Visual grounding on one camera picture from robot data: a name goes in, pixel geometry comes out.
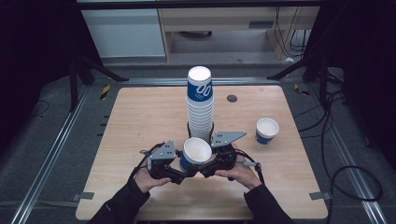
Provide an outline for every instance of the sleeve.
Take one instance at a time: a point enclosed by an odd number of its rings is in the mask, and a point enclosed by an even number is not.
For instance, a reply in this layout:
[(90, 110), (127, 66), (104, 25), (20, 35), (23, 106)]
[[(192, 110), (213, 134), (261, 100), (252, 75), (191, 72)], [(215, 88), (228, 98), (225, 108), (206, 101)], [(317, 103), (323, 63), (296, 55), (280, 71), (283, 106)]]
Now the sleeve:
[(245, 194), (245, 200), (253, 213), (253, 223), (291, 224), (294, 221), (283, 211), (276, 198), (264, 185), (252, 189)]
[(149, 199), (149, 193), (142, 193), (134, 179), (122, 187), (112, 199), (105, 202), (89, 224), (132, 223), (140, 207)]

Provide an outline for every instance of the metal frame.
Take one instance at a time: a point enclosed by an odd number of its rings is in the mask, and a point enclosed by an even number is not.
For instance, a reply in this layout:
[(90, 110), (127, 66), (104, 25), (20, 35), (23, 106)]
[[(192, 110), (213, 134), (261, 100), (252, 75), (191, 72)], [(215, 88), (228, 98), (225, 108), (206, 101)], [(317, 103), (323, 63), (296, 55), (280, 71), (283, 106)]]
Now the metal frame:
[(81, 111), (81, 108), (85, 102), (86, 95), (90, 86), (83, 86), (81, 90), (81, 94), (79, 96), (80, 100), (77, 104), (76, 109), (73, 112), (70, 112), (67, 116), (66, 121), (64, 122), (64, 126), (62, 127), (61, 131), (59, 132), (55, 142), (53, 143), (47, 158), (44, 160), (43, 165), (40, 168), (37, 176), (35, 177), (35, 181), (33, 182), (32, 186), (29, 188), (28, 192), (23, 198), (23, 201), (17, 208), (17, 211), (12, 218), (11, 223), (25, 223), (27, 218), (29, 217), (30, 213), (37, 202), (38, 196), (41, 193), (41, 190), (44, 188), (44, 185), (47, 182), (48, 177), (50, 176), (50, 172), (57, 161), (59, 154), (64, 147), (64, 143), (70, 134), (71, 129), (76, 121), (76, 118)]
[[(276, 85), (279, 81), (267, 80), (266, 77), (214, 77), (212, 84), (215, 86), (234, 85)], [(135, 87), (152, 86), (186, 86), (186, 78), (130, 78), (129, 81), (117, 82), (115, 85), (126, 85)]]

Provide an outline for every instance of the blue logo on cup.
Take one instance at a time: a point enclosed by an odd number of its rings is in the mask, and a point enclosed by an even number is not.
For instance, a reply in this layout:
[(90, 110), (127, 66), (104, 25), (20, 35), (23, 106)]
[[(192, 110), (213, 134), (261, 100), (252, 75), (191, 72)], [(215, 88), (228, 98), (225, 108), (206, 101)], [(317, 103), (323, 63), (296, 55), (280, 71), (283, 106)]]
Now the blue logo on cup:
[(184, 154), (181, 154), (181, 158), (180, 158), (180, 168), (182, 171), (184, 172), (188, 172), (189, 171), (189, 165), (191, 165), (192, 163), (188, 162), (186, 157), (184, 156)]
[(271, 140), (273, 140), (273, 138), (274, 138), (274, 137), (265, 138), (265, 137), (261, 136), (261, 135), (256, 131), (256, 140), (257, 140), (257, 142), (258, 142), (259, 144), (261, 144), (261, 145), (263, 145), (263, 146), (268, 145), (268, 144), (271, 142)]
[(187, 95), (195, 102), (207, 101), (213, 95), (212, 81), (202, 86), (194, 86), (190, 82), (187, 85)]

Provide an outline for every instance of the person's arm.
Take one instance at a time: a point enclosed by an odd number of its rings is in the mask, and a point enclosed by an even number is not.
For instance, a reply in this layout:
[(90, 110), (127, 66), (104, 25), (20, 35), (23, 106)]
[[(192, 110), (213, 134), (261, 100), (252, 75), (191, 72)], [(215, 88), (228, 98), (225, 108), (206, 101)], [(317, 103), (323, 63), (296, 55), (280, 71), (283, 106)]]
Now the person's arm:
[(244, 157), (238, 155), (236, 164), (232, 170), (217, 170), (218, 176), (231, 177), (249, 189), (245, 194), (247, 206), (253, 214), (253, 223), (265, 224), (290, 224), (293, 220), (279, 206), (272, 193), (254, 175), (250, 167), (243, 165)]
[(131, 179), (110, 200), (105, 202), (89, 224), (132, 223), (139, 208), (149, 199), (149, 192), (143, 193)]
[(147, 161), (144, 161), (136, 176), (131, 176), (127, 184), (105, 202), (88, 223), (132, 223), (140, 207), (149, 199), (149, 190), (171, 181), (170, 178), (153, 179), (146, 166)]
[(253, 223), (291, 224), (294, 221), (283, 211), (270, 190), (261, 184), (245, 194)]

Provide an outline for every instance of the white paper cup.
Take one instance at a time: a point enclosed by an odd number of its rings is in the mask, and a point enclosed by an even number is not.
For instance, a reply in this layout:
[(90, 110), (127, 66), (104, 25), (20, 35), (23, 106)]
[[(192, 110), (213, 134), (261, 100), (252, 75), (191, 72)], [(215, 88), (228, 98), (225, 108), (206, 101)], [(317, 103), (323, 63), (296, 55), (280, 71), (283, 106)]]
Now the white paper cup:
[(207, 123), (206, 125), (198, 125), (194, 123), (189, 123), (189, 128), (195, 133), (208, 133), (212, 130), (213, 122)]
[(212, 148), (203, 139), (192, 137), (184, 143), (183, 154), (180, 158), (180, 169), (189, 171), (191, 164), (203, 164), (212, 156)]
[(279, 125), (273, 119), (263, 118), (257, 121), (256, 141), (260, 145), (267, 146), (278, 133)]
[(189, 119), (192, 119), (194, 121), (209, 120), (209, 119), (213, 119), (213, 113), (208, 112), (207, 114), (194, 114), (194, 113), (190, 112)]
[(213, 98), (212, 77), (210, 70), (203, 66), (195, 66), (189, 71), (187, 96), (191, 104), (207, 105)]
[(211, 97), (207, 98), (205, 101), (195, 101), (192, 100), (189, 96), (186, 97), (187, 103), (189, 104), (189, 107), (197, 107), (197, 108), (203, 108), (203, 107), (208, 107), (213, 105), (213, 94)]
[(190, 127), (191, 137), (202, 137), (203, 135), (207, 135), (212, 130), (212, 127), (208, 127), (207, 129), (197, 129)]
[(213, 118), (213, 111), (212, 110), (206, 112), (188, 111), (188, 115), (193, 119), (211, 119)]
[(206, 130), (212, 127), (213, 120), (203, 120), (203, 121), (195, 121), (189, 119), (189, 125), (190, 128), (193, 128), (195, 130)]

